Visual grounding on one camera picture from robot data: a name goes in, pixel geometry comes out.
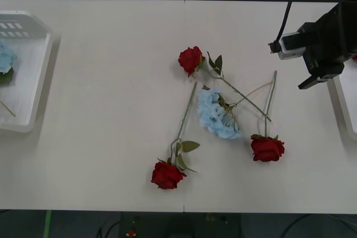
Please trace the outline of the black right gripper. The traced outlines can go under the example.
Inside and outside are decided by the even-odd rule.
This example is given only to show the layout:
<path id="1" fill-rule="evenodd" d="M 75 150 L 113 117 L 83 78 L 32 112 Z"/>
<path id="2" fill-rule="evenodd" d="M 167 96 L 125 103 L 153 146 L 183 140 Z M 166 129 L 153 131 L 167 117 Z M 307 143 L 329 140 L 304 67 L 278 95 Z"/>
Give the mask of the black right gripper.
<path id="1" fill-rule="evenodd" d="M 344 63 L 339 60 L 319 60 L 311 51 L 303 54 L 310 77 L 299 84 L 300 90 L 309 89 L 320 82 L 326 82 L 340 75 L 344 69 Z"/>

